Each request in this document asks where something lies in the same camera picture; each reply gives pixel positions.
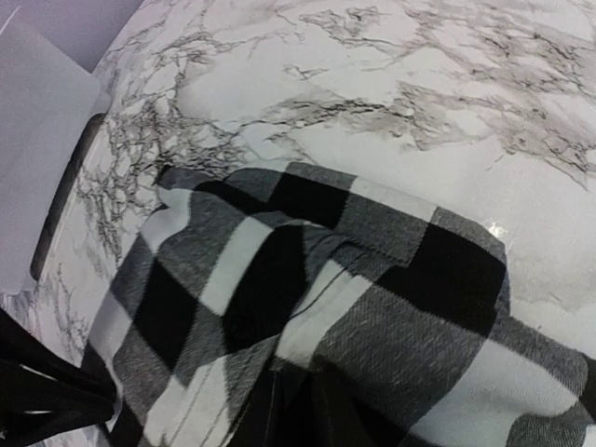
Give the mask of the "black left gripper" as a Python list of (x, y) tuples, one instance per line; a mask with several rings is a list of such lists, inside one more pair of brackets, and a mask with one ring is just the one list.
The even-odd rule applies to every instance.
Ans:
[(1, 313), (1, 444), (30, 446), (110, 420), (116, 390), (59, 358)]

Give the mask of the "black white checkered shirt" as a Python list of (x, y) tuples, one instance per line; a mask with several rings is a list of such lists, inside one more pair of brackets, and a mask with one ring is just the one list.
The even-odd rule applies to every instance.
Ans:
[(512, 317), (481, 225), (301, 162), (156, 192), (83, 359), (100, 446), (594, 444), (594, 359)]

